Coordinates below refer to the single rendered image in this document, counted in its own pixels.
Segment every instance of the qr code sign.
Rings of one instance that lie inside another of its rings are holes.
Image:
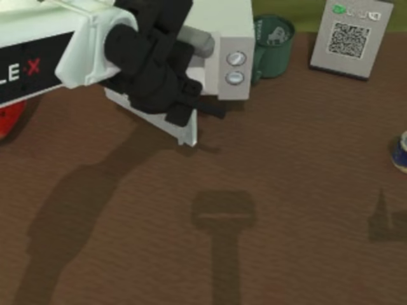
[[[328,52],[360,59],[369,34],[369,28],[336,22],[333,25]]]

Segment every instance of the green mug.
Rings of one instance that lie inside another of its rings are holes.
[[[262,78],[276,78],[287,70],[295,27],[276,15],[261,15],[254,19],[254,31],[252,84]]]

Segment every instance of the brown tabletop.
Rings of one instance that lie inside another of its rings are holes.
[[[0,147],[0,304],[407,304],[407,34],[368,82],[311,41],[194,149],[99,87],[43,97]]]

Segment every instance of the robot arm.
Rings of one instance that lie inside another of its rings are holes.
[[[99,83],[177,126],[193,109],[223,118],[198,101],[202,85],[186,75],[195,49],[177,37],[191,7],[192,0],[44,0],[0,12],[0,107]]]

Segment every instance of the blue can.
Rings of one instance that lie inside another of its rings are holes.
[[[407,173],[407,132],[404,132],[392,154],[393,164],[403,173]]]

